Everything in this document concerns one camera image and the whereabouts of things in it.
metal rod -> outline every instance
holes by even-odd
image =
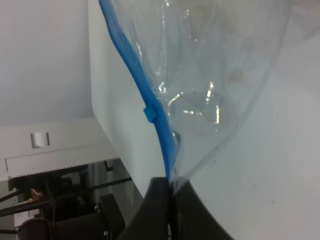
[[[23,194],[23,193],[24,193],[23,190],[19,190],[19,191],[12,192],[12,193],[10,193],[10,194],[8,194],[8,195],[6,195],[6,196],[1,197],[1,198],[0,198],[0,203],[2,203],[2,202],[5,201],[5,200],[8,200],[8,199],[10,199],[10,198],[13,198],[14,196],[17,196],[17,195],[19,195],[19,194]]]
[[[4,230],[0,229],[0,234],[18,234],[17,230]]]
[[[69,194],[62,195],[62,196],[58,196],[58,197],[56,197],[55,201],[45,200],[45,201],[37,201],[37,202],[27,202],[27,203],[23,203],[20,205],[7,207],[4,209],[0,209],[0,217],[12,215],[12,214],[17,214],[17,213],[22,213],[22,212],[26,212],[26,211],[30,211],[30,210],[34,210],[34,209],[39,209],[39,208],[54,207],[55,205],[62,204],[65,200],[67,200],[71,197],[75,197],[80,194],[91,193],[92,191],[97,190],[97,189],[105,188],[105,187],[112,186],[115,184],[129,182],[129,181],[132,181],[132,178],[126,177],[123,179],[110,181],[110,182],[106,182],[106,183],[103,183],[100,185],[92,186],[92,187],[89,187],[84,190],[80,190],[80,191],[72,192]]]

blue plastic strip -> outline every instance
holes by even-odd
[[[174,138],[166,114],[149,85],[147,76],[145,75],[136,52],[132,48],[119,25],[117,15],[111,1],[99,0],[99,3],[111,40],[122,57],[125,65],[129,69],[135,84],[140,91],[142,99],[146,105],[144,112],[149,122],[152,122],[155,126],[162,150],[165,174],[170,179],[171,170],[176,161],[176,153]]]

blue zipper seal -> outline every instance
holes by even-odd
[[[146,105],[144,113],[148,121],[154,124],[161,146],[165,175],[168,179],[170,179],[171,171],[176,161],[176,149],[174,137],[166,114],[160,101],[157,99],[155,93],[152,91],[152,88],[149,85],[147,76],[145,75],[136,52],[132,48],[130,42],[119,25],[117,15],[111,1],[99,0],[99,4],[106,21],[110,38],[128,70],[130,71]]]

